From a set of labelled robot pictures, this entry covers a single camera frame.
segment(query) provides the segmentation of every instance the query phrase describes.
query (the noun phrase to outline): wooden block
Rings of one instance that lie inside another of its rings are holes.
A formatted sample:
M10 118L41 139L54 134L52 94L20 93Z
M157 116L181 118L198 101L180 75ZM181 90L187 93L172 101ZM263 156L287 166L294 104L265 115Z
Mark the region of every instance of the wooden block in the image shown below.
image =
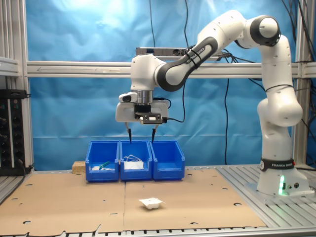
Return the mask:
M73 164L73 174L84 174L85 173L85 161L75 161Z

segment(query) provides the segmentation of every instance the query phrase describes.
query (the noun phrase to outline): green object in bin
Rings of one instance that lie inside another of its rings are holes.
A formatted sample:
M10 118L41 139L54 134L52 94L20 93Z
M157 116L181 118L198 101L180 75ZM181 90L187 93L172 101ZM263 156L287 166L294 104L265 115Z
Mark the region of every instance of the green object in bin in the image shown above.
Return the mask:
M107 162L105 162L104 164L100 165L100 166L99 166L99 167L100 167L99 170L101 170L102 168L104 168L105 166L107 166L109 163L110 163L110 162L107 161Z

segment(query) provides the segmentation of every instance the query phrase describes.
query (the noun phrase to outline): white object on table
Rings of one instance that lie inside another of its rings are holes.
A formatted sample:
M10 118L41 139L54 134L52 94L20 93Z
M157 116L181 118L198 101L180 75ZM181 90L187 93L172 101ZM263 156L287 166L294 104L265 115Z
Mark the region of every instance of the white object on table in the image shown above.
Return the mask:
M160 206L160 203L165 203L164 201L159 200L158 198L152 197L148 199L139 199L147 209L157 209Z

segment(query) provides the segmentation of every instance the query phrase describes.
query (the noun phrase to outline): green status light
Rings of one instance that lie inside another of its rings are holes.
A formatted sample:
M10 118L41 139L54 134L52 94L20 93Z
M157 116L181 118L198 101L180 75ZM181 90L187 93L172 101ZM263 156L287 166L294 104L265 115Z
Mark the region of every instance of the green status light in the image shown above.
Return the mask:
M278 189L278 194L279 195L282 195L282 193L283 193L283 184L284 184L284 175L282 175L281 178L280 178L280 187Z

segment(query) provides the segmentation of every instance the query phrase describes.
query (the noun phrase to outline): metal rail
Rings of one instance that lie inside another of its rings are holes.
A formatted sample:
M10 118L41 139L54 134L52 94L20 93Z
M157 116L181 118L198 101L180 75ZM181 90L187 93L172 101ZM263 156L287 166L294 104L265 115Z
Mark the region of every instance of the metal rail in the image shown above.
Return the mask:
M130 78L131 63L28 61L30 78ZM298 64L292 64L298 77ZM203 63L189 78L261 78L261 63Z

